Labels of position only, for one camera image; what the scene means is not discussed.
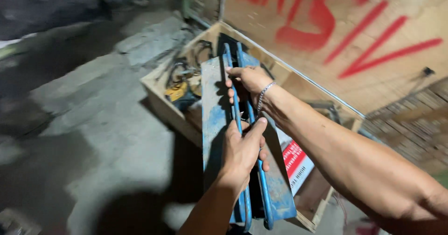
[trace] silver chain bracelet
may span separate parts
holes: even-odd
[[[272,82],[269,85],[267,85],[260,93],[260,97],[258,98],[258,105],[257,105],[257,114],[258,115],[260,115],[261,101],[263,100],[263,95],[266,92],[266,90],[269,89],[273,84],[276,84],[276,82]]]

